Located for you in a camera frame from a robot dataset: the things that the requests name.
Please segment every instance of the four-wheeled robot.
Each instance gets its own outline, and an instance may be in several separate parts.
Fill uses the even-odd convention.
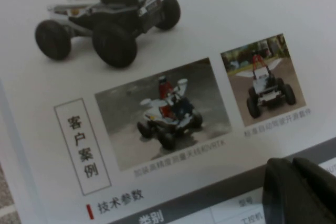
[[[49,6],[50,20],[41,22],[35,31],[38,47],[54,60],[69,55],[71,38],[89,36],[104,62],[127,67],[137,55],[139,35],[154,26],[169,30],[181,15],[177,0],[68,1],[76,3]]]
[[[260,55],[253,56],[253,87],[248,90],[247,108],[253,118],[261,115],[259,106],[269,106],[275,102],[285,101],[289,105],[296,104],[296,97],[289,84],[285,84],[281,78],[275,78],[264,63]]]
[[[137,123],[139,132],[145,138],[151,138],[156,133],[157,139],[166,150],[174,150],[176,138],[182,136],[187,129],[202,127],[202,115],[184,96],[186,87],[187,80],[182,79],[165,99],[145,99],[140,103],[149,109],[143,114],[145,122]],[[162,108],[167,106],[173,116],[164,115]]]

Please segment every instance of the gray background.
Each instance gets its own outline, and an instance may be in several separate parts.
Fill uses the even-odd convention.
[[[230,122],[208,59],[185,65],[165,73],[96,94],[97,103],[109,134],[120,170],[170,154],[161,147],[156,136],[147,140],[138,129],[146,107],[140,106],[145,98],[159,98],[158,77],[165,75],[173,86],[187,78],[186,97],[203,116],[203,128],[188,131],[177,140],[176,150],[231,131]]]

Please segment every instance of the printed photo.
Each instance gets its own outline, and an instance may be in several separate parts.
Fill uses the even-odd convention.
[[[120,170],[231,131],[209,59],[96,94]]]
[[[245,126],[306,105],[284,35],[222,53]]]

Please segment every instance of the red component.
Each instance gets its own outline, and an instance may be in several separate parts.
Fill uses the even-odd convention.
[[[86,209],[88,210],[90,219],[91,219],[91,220],[94,220],[95,217],[93,216],[93,212],[92,212],[92,209],[91,209],[90,204],[87,204],[87,205],[86,205]]]
[[[163,100],[167,97],[168,93],[173,92],[174,88],[170,84],[170,82],[165,82],[159,85],[159,94],[160,94],[160,99]]]
[[[260,63],[261,66],[265,67],[264,60],[262,59],[261,55],[254,55],[253,56],[253,70],[257,69],[257,64]]]
[[[170,118],[174,114],[169,105],[160,107],[160,112],[164,118]]]

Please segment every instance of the robot car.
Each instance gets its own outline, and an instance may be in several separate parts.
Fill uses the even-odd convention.
[[[50,19],[35,31],[38,47],[53,60],[69,55],[71,38],[87,36],[92,37],[93,47],[104,62],[127,67],[137,55],[135,39],[139,35],[154,26],[169,30],[181,15],[177,0],[68,1],[77,3],[49,6]]]

